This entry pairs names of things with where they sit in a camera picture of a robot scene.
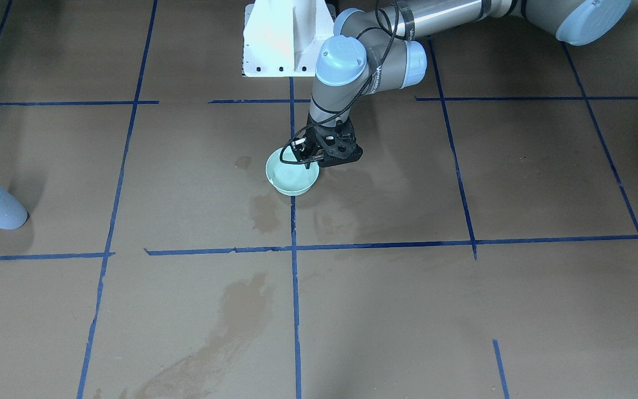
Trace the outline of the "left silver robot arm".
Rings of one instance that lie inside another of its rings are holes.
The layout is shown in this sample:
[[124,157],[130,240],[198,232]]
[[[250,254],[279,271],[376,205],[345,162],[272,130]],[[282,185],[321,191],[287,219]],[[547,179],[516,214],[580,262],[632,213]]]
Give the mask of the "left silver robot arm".
[[630,1],[392,1],[372,12],[347,8],[321,47],[308,121],[281,149],[279,160],[309,168],[339,166],[362,156],[349,117],[362,96],[420,83],[427,53],[420,44],[440,31],[486,18],[519,16],[580,46],[607,33]]

